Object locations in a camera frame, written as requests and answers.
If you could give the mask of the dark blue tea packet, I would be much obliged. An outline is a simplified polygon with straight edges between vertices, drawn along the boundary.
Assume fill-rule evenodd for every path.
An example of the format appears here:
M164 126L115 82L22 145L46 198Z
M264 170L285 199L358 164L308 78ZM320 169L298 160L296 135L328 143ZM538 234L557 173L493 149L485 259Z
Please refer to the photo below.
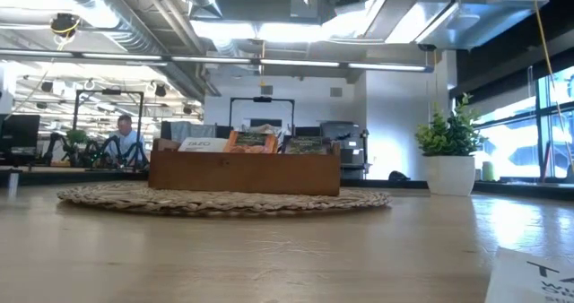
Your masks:
M284 153L327 155L332 153L332 143L321 136L295 136L287 142Z

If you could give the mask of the red peach tea packet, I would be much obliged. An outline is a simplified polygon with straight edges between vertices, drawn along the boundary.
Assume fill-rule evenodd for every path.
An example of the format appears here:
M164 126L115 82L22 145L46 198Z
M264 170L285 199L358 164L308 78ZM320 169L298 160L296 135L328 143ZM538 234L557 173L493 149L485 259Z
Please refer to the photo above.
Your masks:
M278 140L273 134L231 131L223 148L230 153L277 153Z

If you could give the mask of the brown wooden tea box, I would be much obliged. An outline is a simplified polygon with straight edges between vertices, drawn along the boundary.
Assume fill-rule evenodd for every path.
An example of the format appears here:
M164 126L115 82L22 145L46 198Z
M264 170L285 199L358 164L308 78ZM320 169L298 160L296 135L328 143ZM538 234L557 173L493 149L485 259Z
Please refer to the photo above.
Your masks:
M339 195L340 146L329 154L184 152L154 141L148 186L154 189L277 195Z

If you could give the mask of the white orange Tazo tea packet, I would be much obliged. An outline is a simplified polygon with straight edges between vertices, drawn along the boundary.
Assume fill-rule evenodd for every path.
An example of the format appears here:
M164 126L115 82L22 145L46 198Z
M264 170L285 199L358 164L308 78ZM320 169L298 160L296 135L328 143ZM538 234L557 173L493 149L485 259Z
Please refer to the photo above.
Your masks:
M574 264L499 247L484 303L574 303Z
M223 152L228 140L214 137L188 137L178 147L179 152Z

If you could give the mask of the grey office printer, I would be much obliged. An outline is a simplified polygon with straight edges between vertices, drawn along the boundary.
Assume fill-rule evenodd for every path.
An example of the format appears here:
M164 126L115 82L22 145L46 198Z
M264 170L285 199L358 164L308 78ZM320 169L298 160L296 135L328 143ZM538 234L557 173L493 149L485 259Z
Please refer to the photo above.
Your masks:
M364 179L367 170L365 138L353 122L327 121L320 125L321 133L340 145L342 179Z

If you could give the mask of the linear ceiling light strip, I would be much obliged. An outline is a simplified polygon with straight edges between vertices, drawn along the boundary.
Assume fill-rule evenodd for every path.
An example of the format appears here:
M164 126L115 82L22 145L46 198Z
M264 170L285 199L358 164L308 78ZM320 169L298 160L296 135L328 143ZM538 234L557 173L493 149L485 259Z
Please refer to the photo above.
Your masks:
M434 70L432 65L403 65L389 63L341 62L296 60L257 57L221 57L221 56L192 56L192 55L142 55L142 54L116 54L80 51L37 50L0 48L0 59L30 59L44 62L56 60L58 62L72 63L104 63L123 62L127 65L167 66L173 63L213 64L213 65L257 65L279 66L288 65L296 67L317 67L328 69L351 69L371 71L394 71L430 73Z

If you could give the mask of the round woven straw placemat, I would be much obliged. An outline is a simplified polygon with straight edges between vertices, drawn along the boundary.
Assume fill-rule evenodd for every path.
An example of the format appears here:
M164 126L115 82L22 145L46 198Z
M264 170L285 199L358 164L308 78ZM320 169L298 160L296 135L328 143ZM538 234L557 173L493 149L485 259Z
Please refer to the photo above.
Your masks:
M331 195L287 195L231 191L152 189L142 182L74 186L57 193L69 204L114 212L166 216L260 216L310 212L342 212L382 208L389 194L362 189L341 189Z

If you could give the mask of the grey office partition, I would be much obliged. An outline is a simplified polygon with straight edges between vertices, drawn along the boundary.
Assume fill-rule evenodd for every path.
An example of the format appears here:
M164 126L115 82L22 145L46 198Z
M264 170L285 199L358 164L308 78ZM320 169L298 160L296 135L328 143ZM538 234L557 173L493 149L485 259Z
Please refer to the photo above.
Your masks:
M189 122L161 122L160 138L175 142L183 142L188 137L208 137L216 136L216 128L213 125L197 125Z

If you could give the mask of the grey ceiling junction box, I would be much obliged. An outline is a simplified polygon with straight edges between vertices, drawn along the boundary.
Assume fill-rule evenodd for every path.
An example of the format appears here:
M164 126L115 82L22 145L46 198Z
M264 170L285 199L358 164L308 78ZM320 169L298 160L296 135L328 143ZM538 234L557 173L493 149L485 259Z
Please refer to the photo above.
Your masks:
M291 0L290 16L315 19L319 16L318 0Z

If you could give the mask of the person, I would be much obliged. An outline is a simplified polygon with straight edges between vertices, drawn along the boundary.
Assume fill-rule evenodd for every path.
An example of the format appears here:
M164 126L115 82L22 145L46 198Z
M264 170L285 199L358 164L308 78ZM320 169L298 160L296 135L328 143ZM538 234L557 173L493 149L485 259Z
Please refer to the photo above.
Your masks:
M121 115L117 119L117 129L109 134L109 137L114 137L117 143L109 142L105 148L105 152L112 160L117 160L119 155L125 157L128 166L134 166L143 160L136 144L139 143L143 150L144 137L137 134L132 124L132 118L129 115Z

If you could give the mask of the green plant in white pot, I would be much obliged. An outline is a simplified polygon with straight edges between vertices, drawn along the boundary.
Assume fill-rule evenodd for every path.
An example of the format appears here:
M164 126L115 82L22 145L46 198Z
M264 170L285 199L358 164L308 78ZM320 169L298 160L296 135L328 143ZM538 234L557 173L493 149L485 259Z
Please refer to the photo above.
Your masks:
M475 181L474 153L486 138L474 127L478 119L469 108L468 93L445 116L433 109L430 122L418 126L415 139L425 158L425 176L434 195L469 196Z

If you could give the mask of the black background robot arms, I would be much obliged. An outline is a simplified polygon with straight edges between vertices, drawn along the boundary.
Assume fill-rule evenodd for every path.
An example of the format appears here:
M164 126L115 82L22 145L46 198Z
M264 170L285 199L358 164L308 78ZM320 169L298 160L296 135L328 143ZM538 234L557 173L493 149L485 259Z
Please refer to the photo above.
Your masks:
M59 133L52 133L49 137L48 148L39 157L39 164L46 166L56 165L54 162L54 155L56 144L60 143L61 148L64 152L64 156L58 161L60 164L68 164L69 159L65 156L65 151L63 145L65 142L65 135ZM80 161L76 167L71 168L84 168L84 169L133 169L133 166L128 166L126 164L126 158L121 155L118 156L117 160L112 160L109 155L105 152L105 148L108 146L109 142L117 143L114 137L107 138L102 144L99 144L96 140L89 138L89 142L85 145L80 146ZM149 164L142 166L140 163L137 164L138 169L147 169Z

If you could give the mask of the green background plant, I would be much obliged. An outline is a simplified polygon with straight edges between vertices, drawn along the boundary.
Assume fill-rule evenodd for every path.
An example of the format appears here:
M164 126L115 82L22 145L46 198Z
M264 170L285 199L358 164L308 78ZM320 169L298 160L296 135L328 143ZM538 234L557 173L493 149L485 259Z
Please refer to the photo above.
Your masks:
M89 137L83 130L73 129L66 133L63 149L71 167L78 165L81 158L80 146L87 142L89 142Z

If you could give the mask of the black computer monitor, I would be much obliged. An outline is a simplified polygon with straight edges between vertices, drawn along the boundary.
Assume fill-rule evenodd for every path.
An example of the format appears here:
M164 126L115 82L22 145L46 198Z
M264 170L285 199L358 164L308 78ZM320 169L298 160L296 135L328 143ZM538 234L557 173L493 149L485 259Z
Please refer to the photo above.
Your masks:
M27 166L37 155L38 115L0 114L0 166Z

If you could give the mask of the black metal rig frame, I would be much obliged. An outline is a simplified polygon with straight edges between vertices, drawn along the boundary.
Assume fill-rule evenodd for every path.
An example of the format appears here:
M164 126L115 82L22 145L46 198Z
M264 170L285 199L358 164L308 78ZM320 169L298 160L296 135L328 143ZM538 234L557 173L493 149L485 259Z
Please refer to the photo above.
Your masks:
M272 98L272 97L265 97L265 96L259 96L259 97L252 97L252 98L246 98L246 97L231 97L230 98L230 105L229 105L229 120L228 120L228 126L232 126L232 116L233 116L233 103L236 100L249 100L255 103L272 103L274 101L277 102L289 102L291 104L291 124L288 126L288 128L291 131L291 135L295 135L296 134L296 127L294 124L294 113L295 113L295 100L293 99L277 99L277 98Z
M93 94L101 94L101 95L109 95L109 96L119 96L122 94L129 94L129 95L138 95L139 102L138 105L138 114L137 114L137 130L136 130L136 141L135 141L135 154L133 157L133 171L136 171L138 168L137 163L140 163L143 167L149 164L149 160L147 159L146 155L144 154L144 145L140 141L140 137L142 135L142 119L143 119L143 111L144 111L144 93L142 91L122 91L118 89L94 89L94 90L86 90L80 89L75 91L75 99L74 99L74 113L73 113L73 124L72 130L77 130L77 123L78 117L80 116L79 108L81 106L82 95L84 93L88 93L90 96Z

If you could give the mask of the silver spiral air duct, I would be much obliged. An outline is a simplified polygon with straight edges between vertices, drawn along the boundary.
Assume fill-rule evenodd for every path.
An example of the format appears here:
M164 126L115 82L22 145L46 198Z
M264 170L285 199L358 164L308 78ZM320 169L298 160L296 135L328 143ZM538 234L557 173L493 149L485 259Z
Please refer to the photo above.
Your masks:
M91 26L107 29L109 39L129 54L166 55L168 50L124 0L71 0Z

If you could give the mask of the black table frame rail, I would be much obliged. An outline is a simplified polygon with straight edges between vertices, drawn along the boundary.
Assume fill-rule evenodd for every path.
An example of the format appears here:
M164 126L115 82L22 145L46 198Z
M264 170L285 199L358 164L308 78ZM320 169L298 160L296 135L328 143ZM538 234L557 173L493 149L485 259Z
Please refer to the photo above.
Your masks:
M32 171L0 169L0 188L8 187L10 175L15 174L19 186L47 186L111 181L146 181L146 173L116 171ZM341 186L359 188L427 189L424 181L387 181L342 179ZM574 185L556 184L512 184L499 182L475 182L474 192L526 197L544 200L557 200L574 203Z

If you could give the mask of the shiny rectangular metal duct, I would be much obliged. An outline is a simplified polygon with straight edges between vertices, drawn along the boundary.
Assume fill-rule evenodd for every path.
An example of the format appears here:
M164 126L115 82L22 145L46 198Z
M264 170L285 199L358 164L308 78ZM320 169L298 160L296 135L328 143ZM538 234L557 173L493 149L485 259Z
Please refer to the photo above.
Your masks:
M473 49L522 22L549 0L375 0L362 39Z

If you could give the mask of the short silver metal post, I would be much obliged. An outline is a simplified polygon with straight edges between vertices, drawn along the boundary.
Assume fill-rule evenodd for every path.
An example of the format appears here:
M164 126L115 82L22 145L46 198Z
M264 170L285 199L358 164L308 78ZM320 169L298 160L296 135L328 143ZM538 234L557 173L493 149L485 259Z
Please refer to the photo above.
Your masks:
M21 172L19 170L12 170L8 171L8 196L15 197L17 195L18 186L19 186L19 179L20 179Z

